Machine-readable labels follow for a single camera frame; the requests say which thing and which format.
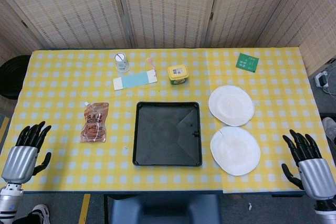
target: yellow box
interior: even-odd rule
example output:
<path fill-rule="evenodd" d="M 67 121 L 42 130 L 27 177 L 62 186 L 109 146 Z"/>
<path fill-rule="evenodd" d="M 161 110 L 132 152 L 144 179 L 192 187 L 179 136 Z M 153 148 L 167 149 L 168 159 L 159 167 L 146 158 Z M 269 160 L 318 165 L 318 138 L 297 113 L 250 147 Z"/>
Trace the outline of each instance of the yellow box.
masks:
<path fill-rule="evenodd" d="M 188 70 L 184 64 L 168 67 L 168 75 L 171 85 L 181 84 L 188 78 Z"/>

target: green card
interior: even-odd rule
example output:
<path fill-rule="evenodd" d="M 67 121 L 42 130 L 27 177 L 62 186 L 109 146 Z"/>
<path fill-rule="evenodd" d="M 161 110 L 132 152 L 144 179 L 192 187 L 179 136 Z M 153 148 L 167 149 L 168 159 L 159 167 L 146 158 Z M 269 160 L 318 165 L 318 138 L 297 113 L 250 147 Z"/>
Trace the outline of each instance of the green card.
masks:
<path fill-rule="evenodd" d="M 245 54 L 240 54 L 236 68 L 241 68 L 254 73 L 256 72 L 258 61 L 259 61 L 258 58 Z"/>

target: plastic tray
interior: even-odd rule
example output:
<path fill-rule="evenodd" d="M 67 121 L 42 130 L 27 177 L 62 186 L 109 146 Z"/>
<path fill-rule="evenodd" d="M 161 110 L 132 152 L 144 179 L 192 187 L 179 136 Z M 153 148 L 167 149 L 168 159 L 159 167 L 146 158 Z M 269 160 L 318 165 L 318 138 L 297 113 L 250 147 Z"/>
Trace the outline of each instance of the plastic tray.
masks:
<path fill-rule="evenodd" d="M 134 165 L 202 164 L 197 102 L 139 102 L 136 107 Z"/>

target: paper plate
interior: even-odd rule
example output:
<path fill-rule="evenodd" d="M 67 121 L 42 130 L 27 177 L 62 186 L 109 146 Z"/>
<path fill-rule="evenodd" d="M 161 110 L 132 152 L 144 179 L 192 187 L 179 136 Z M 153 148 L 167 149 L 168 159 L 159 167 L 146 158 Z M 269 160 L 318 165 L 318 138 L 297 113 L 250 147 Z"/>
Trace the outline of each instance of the paper plate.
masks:
<path fill-rule="evenodd" d="M 234 176 L 251 172 L 260 160 L 256 139 L 239 127 L 221 128 L 212 137 L 210 148 L 217 164 Z"/>
<path fill-rule="evenodd" d="M 236 86 L 226 85 L 215 89 L 208 104 L 212 115 L 230 126 L 241 126 L 254 114 L 251 97 Z"/>

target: robotic hand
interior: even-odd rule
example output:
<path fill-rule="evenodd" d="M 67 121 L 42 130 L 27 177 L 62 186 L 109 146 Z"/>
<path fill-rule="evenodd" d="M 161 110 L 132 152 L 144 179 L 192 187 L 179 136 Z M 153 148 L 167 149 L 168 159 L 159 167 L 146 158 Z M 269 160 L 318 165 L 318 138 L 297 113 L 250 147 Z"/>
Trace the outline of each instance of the robotic hand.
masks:
<path fill-rule="evenodd" d="M 316 200 L 315 213 L 322 224 L 336 224 L 336 205 L 333 197 L 336 195 L 336 184 L 327 161 L 322 158 L 315 140 L 308 134 L 302 136 L 293 130 L 289 131 L 296 146 L 290 138 L 283 135 L 299 168 L 301 180 L 293 177 L 286 164 L 282 170 L 290 182 L 305 190 L 306 194 Z"/>
<path fill-rule="evenodd" d="M 42 127 L 45 122 L 25 127 L 9 152 L 2 178 L 8 183 L 0 192 L 0 223 L 12 223 L 18 204 L 23 195 L 21 184 L 30 180 L 42 170 L 50 161 L 51 153 L 48 152 L 41 165 L 35 167 L 40 148 L 51 126 Z"/>

